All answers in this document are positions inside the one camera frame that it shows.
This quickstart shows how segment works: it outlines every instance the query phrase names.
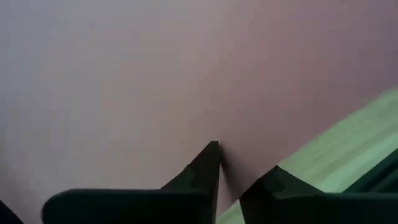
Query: pink wall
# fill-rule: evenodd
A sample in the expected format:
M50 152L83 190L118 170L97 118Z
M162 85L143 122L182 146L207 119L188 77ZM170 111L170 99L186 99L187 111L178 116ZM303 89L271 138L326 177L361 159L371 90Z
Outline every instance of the pink wall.
M398 84L394 4L2 1L0 198L40 223L59 191L160 187L212 139L241 193Z

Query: wooden floor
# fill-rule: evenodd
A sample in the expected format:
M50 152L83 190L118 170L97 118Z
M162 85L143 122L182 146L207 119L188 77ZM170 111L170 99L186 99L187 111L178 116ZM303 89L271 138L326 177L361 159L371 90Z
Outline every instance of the wooden floor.
M398 90L349 115L278 166L324 192L342 192L398 148ZM239 203L218 224L244 223Z

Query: black object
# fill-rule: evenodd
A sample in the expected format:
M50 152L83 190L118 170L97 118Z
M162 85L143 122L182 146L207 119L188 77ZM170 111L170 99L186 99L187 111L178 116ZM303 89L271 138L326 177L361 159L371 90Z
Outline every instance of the black object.
M246 224L398 223L398 194L391 193L397 190L398 164L393 159L397 155L391 154L341 194L323 193L276 166L240 198L244 220Z
M14 212L11 211L7 207L6 204L4 204L2 201L0 201L0 223L2 224L24 224Z
M212 141L159 190L69 190L44 205L45 224L215 223L221 150Z

